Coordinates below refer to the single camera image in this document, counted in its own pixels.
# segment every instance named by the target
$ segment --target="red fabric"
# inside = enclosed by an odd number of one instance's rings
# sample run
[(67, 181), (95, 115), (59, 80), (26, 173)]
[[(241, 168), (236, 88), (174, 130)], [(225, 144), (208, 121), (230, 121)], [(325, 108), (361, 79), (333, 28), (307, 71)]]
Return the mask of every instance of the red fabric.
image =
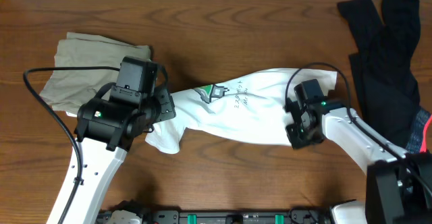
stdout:
[(426, 147), (426, 132), (427, 132), (427, 128), (429, 127), (429, 125), (432, 122), (432, 115), (431, 117), (427, 120), (426, 124), (425, 124), (425, 128), (423, 129), (423, 142), (421, 144), (421, 149), (420, 152), (426, 152), (427, 147)]

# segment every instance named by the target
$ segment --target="beige cloth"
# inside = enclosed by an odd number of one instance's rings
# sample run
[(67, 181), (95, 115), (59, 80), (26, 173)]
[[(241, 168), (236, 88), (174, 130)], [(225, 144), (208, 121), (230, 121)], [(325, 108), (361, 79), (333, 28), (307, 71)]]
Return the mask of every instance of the beige cloth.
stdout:
[[(111, 66), (120, 68), (125, 56), (150, 59), (149, 46), (132, 46), (103, 36), (68, 32), (59, 41), (55, 67)], [(55, 71), (40, 96), (56, 111), (77, 114), (80, 106), (95, 96), (99, 88), (117, 80), (112, 70)]]

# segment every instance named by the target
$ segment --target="folded cloth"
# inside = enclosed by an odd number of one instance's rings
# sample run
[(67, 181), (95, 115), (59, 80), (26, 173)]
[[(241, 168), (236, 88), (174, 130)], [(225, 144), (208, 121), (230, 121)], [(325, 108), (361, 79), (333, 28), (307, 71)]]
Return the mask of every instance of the folded cloth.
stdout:
[[(285, 127), (293, 120), (284, 111), (284, 97), (286, 84), (296, 70), (266, 69), (173, 93), (176, 117), (156, 123), (146, 142), (162, 152), (177, 153), (184, 130), (190, 128), (240, 142), (291, 146)], [(335, 88), (337, 73), (304, 69), (292, 80), (288, 96), (295, 99), (295, 85), (315, 78), (327, 94)]]
[[(55, 67), (111, 66), (120, 68), (125, 56), (150, 59), (148, 46), (132, 46), (103, 36), (68, 32), (59, 41), (55, 54)], [(80, 106), (95, 96), (99, 88), (117, 80), (112, 70), (54, 71), (40, 96), (56, 111), (77, 114)]]
[(419, 86), (410, 71), (420, 39), (419, 0), (383, 0), (385, 26), (372, 0), (344, 1), (337, 8), (358, 47), (350, 63), (364, 121), (412, 153), (425, 151), (431, 114), (419, 106)]

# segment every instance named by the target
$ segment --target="table surface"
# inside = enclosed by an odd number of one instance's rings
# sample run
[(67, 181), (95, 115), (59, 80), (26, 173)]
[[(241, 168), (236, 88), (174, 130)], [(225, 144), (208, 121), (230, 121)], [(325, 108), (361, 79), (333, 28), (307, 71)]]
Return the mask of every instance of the table surface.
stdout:
[[(356, 46), (336, 3), (345, 0), (4, 0), (0, 7), (0, 219), (44, 223), (67, 171), (71, 146), (24, 87), (22, 72), (54, 65), (66, 32), (152, 45), (171, 91), (262, 69), (313, 61), (351, 81)], [(373, 0), (380, 8), (381, 0)], [(432, 111), (432, 0), (421, 0), (422, 34), (412, 59), (421, 105)], [(39, 91), (51, 73), (31, 76)], [(346, 96), (341, 79), (337, 95)], [(354, 108), (358, 109), (356, 98)], [(60, 113), (69, 129), (76, 120)], [(292, 150), (186, 130), (167, 155), (135, 139), (103, 202), (135, 199), (183, 210), (285, 209), (365, 199), (366, 177), (339, 146)]]

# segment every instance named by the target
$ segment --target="green tape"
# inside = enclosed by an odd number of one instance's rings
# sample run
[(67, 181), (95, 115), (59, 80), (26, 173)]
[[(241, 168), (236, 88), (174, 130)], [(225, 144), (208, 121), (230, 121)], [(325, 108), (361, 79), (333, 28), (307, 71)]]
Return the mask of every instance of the green tape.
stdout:
[(196, 224), (196, 215), (188, 215), (188, 224)]
[(284, 216), (276, 215), (275, 216), (275, 224), (284, 224)]

